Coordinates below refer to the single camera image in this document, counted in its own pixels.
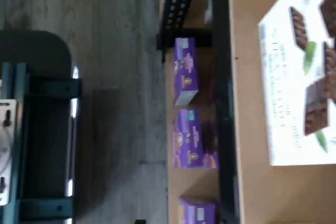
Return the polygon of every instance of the purple box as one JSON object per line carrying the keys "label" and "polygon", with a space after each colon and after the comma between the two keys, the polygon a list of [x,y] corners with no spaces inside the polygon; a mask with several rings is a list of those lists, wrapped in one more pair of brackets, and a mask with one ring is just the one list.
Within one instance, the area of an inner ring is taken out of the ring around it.
{"label": "purple box", "polygon": [[174,168],[217,168],[218,140],[213,132],[209,122],[201,125],[199,110],[180,110],[173,120]]}
{"label": "purple box", "polygon": [[198,92],[195,38],[176,38],[173,62],[174,105],[185,106]]}
{"label": "purple box", "polygon": [[185,224],[215,224],[216,205],[210,200],[180,197],[178,222]]}
{"label": "purple box", "polygon": [[173,121],[174,168],[203,167],[199,111],[180,110]]}

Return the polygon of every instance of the white box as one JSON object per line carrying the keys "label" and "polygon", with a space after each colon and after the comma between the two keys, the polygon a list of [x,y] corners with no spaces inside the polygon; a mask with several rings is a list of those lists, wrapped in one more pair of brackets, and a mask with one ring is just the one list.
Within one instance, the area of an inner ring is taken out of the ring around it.
{"label": "white box", "polygon": [[336,0],[277,0],[259,23],[271,165],[336,163],[332,19]]}

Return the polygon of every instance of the chocolate box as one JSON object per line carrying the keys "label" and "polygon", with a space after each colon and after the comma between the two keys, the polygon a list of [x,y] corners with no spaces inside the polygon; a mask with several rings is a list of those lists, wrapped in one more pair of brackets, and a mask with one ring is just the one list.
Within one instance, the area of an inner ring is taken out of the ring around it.
{"label": "chocolate box", "polygon": [[180,197],[178,224],[215,224],[216,204],[201,198]]}
{"label": "chocolate box", "polygon": [[217,168],[217,138],[199,110],[180,110],[173,121],[174,168]]}
{"label": "chocolate box", "polygon": [[198,92],[194,38],[175,39],[172,67],[174,105],[188,105]]}
{"label": "chocolate box", "polygon": [[277,0],[259,23],[270,164],[336,164],[336,0]]}

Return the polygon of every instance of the black metal shelf bracket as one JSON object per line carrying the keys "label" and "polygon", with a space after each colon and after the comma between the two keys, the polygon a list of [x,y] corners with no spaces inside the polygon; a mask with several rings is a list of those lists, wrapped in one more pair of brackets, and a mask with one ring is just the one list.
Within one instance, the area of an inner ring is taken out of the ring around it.
{"label": "black metal shelf bracket", "polygon": [[211,30],[187,29],[185,31],[182,29],[191,1],[164,0],[160,31],[156,37],[156,48],[162,52],[162,63],[165,62],[166,49],[172,47],[174,38],[180,37],[182,34],[195,37],[196,46],[211,46]]}

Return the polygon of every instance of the chocolate bar image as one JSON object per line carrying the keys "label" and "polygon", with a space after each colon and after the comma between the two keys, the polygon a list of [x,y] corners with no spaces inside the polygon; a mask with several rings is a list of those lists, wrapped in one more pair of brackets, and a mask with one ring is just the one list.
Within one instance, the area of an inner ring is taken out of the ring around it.
{"label": "chocolate bar image", "polygon": [[293,30],[295,35],[296,45],[303,51],[306,50],[308,45],[308,38],[306,32],[305,21],[301,13],[299,13],[295,8],[290,8],[291,19],[293,24]]}
{"label": "chocolate bar image", "polygon": [[320,5],[324,24],[329,36],[336,38],[336,0],[324,0]]}
{"label": "chocolate bar image", "polygon": [[336,103],[336,50],[323,43],[326,96]]}
{"label": "chocolate bar image", "polygon": [[326,79],[322,78],[307,87],[306,123],[304,127],[306,136],[328,126],[328,103],[325,82]]}

